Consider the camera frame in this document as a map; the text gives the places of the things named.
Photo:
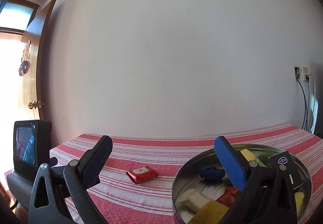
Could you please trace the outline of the yellow green sponge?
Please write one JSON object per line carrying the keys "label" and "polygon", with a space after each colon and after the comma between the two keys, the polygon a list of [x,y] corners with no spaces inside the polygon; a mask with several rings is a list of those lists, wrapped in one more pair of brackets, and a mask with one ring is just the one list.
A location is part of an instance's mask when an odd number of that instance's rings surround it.
{"label": "yellow green sponge", "polygon": [[295,192],[294,196],[295,196],[295,203],[296,203],[296,212],[297,212],[297,215],[299,216],[305,195],[303,192]]}

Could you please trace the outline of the yellow sponge piece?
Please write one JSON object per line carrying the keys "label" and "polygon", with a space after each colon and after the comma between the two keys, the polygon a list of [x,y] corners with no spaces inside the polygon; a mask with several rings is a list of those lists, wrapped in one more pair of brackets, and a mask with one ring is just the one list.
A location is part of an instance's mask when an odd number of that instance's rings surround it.
{"label": "yellow sponge piece", "polygon": [[244,156],[244,158],[250,162],[250,161],[254,161],[257,162],[257,157],[254,153],[252,153],[250,150],[248,149],[242,149],[240,151],[240,153]]}

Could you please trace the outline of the white green tissue pack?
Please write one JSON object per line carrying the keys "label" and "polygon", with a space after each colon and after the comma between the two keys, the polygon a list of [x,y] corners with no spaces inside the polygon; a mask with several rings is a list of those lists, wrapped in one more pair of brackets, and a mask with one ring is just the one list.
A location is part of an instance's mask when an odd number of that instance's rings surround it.
{"label": "white green tissue pack", "polygon": [[178,203],[186,206],[193,212],[201,210],[201,208],[209,201],[212,201],[212,199],[201,194],[194,188],[188,189],[177,199]]}

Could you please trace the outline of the blue hair scrunchie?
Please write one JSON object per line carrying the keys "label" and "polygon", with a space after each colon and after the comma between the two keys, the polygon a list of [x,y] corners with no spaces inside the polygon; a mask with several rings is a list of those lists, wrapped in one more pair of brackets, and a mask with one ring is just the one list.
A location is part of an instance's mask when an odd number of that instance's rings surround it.
{"label": "blue hair scrunchie", "polygon": [[219,182],[225,176],[225,171],[217,167],[208,167],[199,171],[200,177],[208,182]]}

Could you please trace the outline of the wooden door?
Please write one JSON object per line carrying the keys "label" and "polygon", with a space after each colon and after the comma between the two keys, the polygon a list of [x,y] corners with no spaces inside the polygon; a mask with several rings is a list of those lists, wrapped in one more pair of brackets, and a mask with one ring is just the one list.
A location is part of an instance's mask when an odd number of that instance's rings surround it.
{"label": "wooden door", "polygon": [[39,120],[43,117],[42,109],[29,109],[28,103],[42,100],[41,97],[41,60],[48,23],[56,0],[51,0],[32,20],[22,35],[21,42],[25,45],[31,41],[29,48],[30,67],[20,77],[19,111],[22,120]]}

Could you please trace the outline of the brass door knob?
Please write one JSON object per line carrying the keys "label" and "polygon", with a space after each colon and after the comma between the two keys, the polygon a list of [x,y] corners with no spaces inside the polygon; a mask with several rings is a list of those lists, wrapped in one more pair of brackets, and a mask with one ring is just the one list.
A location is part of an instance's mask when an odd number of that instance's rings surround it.
{"label": "brass door knob", "polygon": [[29,109],[42,109],[45,106],[46,106],[46,102],[44,100],[38,100],[38,101],[33,101],[28,103]]}

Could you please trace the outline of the wall power socket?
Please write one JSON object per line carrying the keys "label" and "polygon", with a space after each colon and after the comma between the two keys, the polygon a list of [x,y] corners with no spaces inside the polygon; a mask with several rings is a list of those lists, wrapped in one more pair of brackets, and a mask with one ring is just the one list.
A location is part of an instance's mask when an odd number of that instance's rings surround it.
{"label": "wall power socket", "polygon": [[311,76],[311,73],[309,73],[307,67],[295,67],[295,77],[297,80],[302,81],[309,81],[309,77]]}

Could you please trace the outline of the red white striped tablecloth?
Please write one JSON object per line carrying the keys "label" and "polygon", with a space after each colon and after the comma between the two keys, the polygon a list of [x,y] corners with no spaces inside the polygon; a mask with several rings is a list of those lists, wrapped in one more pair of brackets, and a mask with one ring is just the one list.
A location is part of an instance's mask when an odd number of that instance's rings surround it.
{"label": "red white striped tablecloth", "polygon": [[[225,135],[232,145],[258,144],[286,150],[307,167],[312,191],[306,223],[322,200],[322,139],[297,126],[278,124]],[[113,137],[113,150],[90,198],[109,223],[172,223],[171,188],[180,168],[191,158],[214,148],[215,136],[181,139]],[[158,176],[134,184],[126,175],[149,166]]]}

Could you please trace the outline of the large yellow sponge block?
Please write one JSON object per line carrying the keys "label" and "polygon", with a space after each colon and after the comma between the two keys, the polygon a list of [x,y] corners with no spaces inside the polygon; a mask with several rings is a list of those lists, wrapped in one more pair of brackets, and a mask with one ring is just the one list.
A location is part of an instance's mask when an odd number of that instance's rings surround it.
{"label": "large yellow sponge block", "polygon": [[229,207],[218,201],[207,202],[188,222],[188,224],[218,224]]}

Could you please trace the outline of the round metal cookie tin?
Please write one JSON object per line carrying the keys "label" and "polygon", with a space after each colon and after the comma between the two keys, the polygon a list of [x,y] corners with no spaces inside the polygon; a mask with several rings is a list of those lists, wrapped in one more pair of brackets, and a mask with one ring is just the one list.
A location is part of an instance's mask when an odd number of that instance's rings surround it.
{"label": "round metal cookie tin", "polygon": [[[303,162],[294,155],[291,155],[291,157],[303,182],[303,185],[298,189],[304,193],[304,199],[297,216],[297,222],[306,223],[305,215],[311,200],[312,181],[310,173]],[[213,148],[194,156],[180,168],[172,184],[172,206],[174,210],[172,223],[188,223],[195,215],[194,211],[178,202],[179,198],[187,190],[196,189],[210,199],[217,199],[223,194],[224,188],[231,185],[227,176],[217,184],[208,184],[200,177],[201,170],[212,166],[222,168]]]}

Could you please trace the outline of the red wet wipe packet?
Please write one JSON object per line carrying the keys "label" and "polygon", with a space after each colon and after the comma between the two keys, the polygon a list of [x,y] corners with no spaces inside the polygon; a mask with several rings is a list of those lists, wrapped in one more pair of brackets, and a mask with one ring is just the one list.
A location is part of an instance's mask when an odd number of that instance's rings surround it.
{"label": "red wet wipe packet", "polygon": [[158,176],[157,172],[147,165],[141,168],[136,168],[127,171],[126,175],[136,185],[154,179]]}

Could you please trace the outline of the black rectangular box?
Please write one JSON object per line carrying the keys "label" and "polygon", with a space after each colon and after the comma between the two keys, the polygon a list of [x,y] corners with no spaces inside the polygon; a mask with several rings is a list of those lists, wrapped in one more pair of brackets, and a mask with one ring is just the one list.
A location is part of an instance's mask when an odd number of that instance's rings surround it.
{"label": "black rectangular box", "polygon": [[297,169],[294,159],[288,151],[269,156],[269,163],[272,168],[286,168],[288,177],[294,190],[299,189],[303,185],[301,175]]}

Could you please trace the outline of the dark red snack wrapper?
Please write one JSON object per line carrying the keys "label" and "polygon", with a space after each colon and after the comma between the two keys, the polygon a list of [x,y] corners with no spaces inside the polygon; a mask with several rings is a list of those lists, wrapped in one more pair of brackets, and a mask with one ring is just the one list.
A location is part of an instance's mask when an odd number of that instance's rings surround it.
{"label": "dark red snack wrapper", "polygon": [[216,201],[230,208],[240,193],[240,189],[236,187],[226,187],[223,195],[216,199]]}

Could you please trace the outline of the door hanging ornament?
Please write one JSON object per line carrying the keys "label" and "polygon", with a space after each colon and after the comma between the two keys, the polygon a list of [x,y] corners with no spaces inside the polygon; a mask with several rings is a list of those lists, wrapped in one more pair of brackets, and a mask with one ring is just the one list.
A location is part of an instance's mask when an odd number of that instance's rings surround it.
{"label": "door hanging ornament", "polygon": [[23,54],[22,54],[22,58],[21,58],[21,64],[20,64],[20,67],[19,67],[19,70],[18,70],[19,76],[24,76],[29,70],[29,67],[30,67],[29,48],[30,48],[30,45],[31,45],[31,41],[28,40],[28,42],[25,44],[25,48],[23,50]]}

